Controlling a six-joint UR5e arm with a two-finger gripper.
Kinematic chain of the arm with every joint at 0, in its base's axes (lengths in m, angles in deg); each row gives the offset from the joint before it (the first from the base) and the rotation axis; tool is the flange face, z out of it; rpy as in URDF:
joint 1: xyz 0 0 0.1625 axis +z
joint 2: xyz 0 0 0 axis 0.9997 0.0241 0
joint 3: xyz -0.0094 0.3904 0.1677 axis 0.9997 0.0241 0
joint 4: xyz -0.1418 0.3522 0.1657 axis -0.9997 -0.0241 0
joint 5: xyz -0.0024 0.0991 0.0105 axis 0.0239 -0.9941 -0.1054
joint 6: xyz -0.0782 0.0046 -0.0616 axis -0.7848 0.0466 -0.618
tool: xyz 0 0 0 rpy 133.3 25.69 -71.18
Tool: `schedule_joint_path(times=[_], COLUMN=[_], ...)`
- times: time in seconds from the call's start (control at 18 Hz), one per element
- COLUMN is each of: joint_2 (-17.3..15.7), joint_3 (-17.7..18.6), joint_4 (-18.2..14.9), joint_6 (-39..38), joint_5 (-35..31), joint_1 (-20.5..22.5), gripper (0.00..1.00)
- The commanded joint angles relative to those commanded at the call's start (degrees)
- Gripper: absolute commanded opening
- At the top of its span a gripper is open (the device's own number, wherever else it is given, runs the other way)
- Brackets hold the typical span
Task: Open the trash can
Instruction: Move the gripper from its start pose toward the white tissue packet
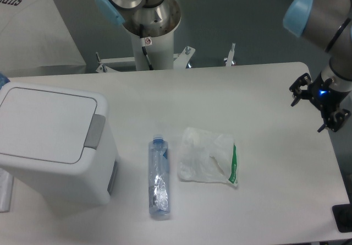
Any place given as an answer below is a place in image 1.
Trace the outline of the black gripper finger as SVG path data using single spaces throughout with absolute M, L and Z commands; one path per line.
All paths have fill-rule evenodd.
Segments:
M 295 106 L 300 100 L 311 100 L 312 93 L 309 90 L 311 83 L 311 77 L 308 73 L 304 73 L 298 77 L 295 82 L 293 82 L 289 88 L 293 94 L 293 102 L 291 103 L 291 107 Z
M 333 132 L 339 131 L 351 116 L 351 112 L 346 109 L 338 109 L 334 112 L 321 111 L 323 125 L 319 127 L 318 132 L 324 129 L 330 129 Z

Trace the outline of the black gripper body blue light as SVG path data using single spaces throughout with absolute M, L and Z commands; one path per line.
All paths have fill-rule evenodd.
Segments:
M 332 80 L 323 80 L 320 73 L 307 87 L 311 95 L 311 103 L 321 112 L 325 120 L 333 119 L 333 115 L 339 110 L 340 103 L 346 97 L 346 92 L 333 90 L 331 85 Z

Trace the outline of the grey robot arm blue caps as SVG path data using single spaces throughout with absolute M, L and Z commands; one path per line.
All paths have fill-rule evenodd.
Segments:
M 174 31 L 181 20 L 175 0 L 95 0 L 99 11 L 131 37 L 137 70 L 184 69 L 194 53 L 174 55 Z M 303 74 L 290 86 L 293 104 L 310 101 L 322 129 L 336 132 L 351 117 L 341 102 L 351 93 L 351 0 L 293 0 L 283 26 L 322 48 L 330 60 L 316 79 Z

